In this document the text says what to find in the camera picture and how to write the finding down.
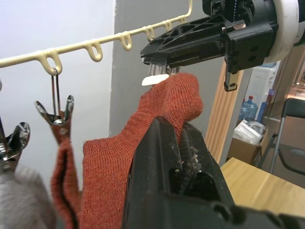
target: clothes drying rack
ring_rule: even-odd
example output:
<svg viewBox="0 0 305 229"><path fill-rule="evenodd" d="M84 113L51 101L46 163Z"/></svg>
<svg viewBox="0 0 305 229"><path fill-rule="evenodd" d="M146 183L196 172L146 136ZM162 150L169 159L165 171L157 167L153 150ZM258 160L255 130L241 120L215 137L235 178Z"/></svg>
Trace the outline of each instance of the clothes drying rack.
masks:
<svg viewBox="0 0 305 229"><path fill-rule="evenodd" d="M102 53L102 48L101 48L101 44L103 44L103 43L119 40L121 42L123 48L126 51L129 51L132 48L131 36L139 34L139 33L145 33L147 40L149 42L151 42L155 38L154 29L159 28L159 27L164 27L166 29L166 31L169 31L172 29L173 22L179 21L181 24L185 23L186 18L191 15L192 9L193 9L193 0L189 0L188 2L189 2L189 10L188 10L187 14L185 14L185 15L181 15L181 16L178 16L178 17L175 17L172 19L168 19L168 20L162 21L157 24L144 26L139 29L120 32L120 33L117 33L117 34L114 34L111 36L107 36L107 37L101 37L101 38L92 39L89 41L61 46L58 48L49 48L49 49L45 49L45 50L41 50L41 51L32 52L29 54L0 59L0 68L5 68L5 67L12 66L12 65L30 62L30 61L39 61L42 64L44 70L48 74L56 75L56 72L53 69L53 67L51 67L49 65L47 58L53 59L57 73L60 74L62 72L62 63L61 63L61 60L59 59L59 54L73 52L73 51L76 51L79 49L86 49L90 58L95 62L99 62L103 58L103 53Z"/></svg>

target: gray fabric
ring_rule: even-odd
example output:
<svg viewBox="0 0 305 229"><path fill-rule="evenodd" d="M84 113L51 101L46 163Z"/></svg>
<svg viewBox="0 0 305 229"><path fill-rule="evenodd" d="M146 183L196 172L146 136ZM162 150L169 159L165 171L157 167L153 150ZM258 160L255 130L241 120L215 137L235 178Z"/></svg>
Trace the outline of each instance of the gray fabric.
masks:
<svg viewBox="0 0 305 229"><path fill-rule="evenodd" d="M0 174L0 228L54 229L56 217L39 174L18 165Z"/></svg>

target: knit fabric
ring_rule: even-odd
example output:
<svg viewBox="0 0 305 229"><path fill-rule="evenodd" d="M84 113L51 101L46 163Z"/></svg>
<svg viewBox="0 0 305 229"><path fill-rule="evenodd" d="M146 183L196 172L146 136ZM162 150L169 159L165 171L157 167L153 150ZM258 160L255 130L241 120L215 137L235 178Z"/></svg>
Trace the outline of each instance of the knit fabric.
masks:
<svg viewBox="0 0 305 229"><path fill-rule="evenodd" d="M63 217L65 228L78 228L77 214L81 209L81 199L69 138L64 139L59 146L51 179L51 192L55 207Z"/></svg>
<svg viewBox="0 0 305 229"><path fill-rule="evenodd" d="M0 228L55 229L56 217L39 174L17 166L0 174Z"/></svg>
<svg viewBox="0 0 305 229"><path fill-rule="evenodd" d="M183 124L199 116L202 108L197 79L179 73L141 97L138 110L119 135L87 141L83 147L81 228L120 228L132 157L153 119L165 118L179 139Z"/></svg>

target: black chair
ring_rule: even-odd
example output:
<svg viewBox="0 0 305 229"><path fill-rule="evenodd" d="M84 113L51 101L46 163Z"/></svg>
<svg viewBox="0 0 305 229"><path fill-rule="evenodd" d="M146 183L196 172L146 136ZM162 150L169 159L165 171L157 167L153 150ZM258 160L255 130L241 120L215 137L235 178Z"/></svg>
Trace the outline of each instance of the black chair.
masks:
<svg viewBox="0 0 305 229"><path fill-rule="evenodd" d="M278 134L273 134L258 167L262 168L264 160L266 159L270 149L275 148L271 166L270 166L270 171L269 171L271 174L274 172L276 156L278 154L280 157L280 160L285 168L287 168L290 171L293 171L295 173L305 175L305 170L299 170L299 169L293 167L292 165L288 164L287 160L285 160L285 157L283 156L281 150L279 149L281 134L282 134L282 130L284 127L284 121L285 121L286 116L305 118L305 101L300 100L300 99L294 99L294 98L290 98L285 101L284 107L282 110L281 123L280 123L280 127L278 130ZM299 156L305 157L305 150L293 149L293 150L290 150L289 153L291 155L299 155Z"/></svg>

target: orange knit fabric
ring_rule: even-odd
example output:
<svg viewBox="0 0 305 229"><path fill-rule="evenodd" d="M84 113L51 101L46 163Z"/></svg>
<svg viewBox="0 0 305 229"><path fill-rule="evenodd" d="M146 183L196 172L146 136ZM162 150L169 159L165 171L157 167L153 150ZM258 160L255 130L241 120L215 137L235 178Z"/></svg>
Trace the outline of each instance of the orange knit fabric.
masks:
<svg viewBox="0 0 305 229"><path fill-rule="evenodd" d="M129 167L152 120L164 117L174 126L179 139L183 124L199 116L202 108L197 79L179 73L141 97L138 110L119 135L86 142L81 228L120 228Z"/></svg>
<svg viewBox="0 0 305 229"><path fill-rule="evenodd" d="M51 192L57 211L64 219L66 229L78 228L77 214L81 199L70 139L64 139L58 149Z"/></svg>

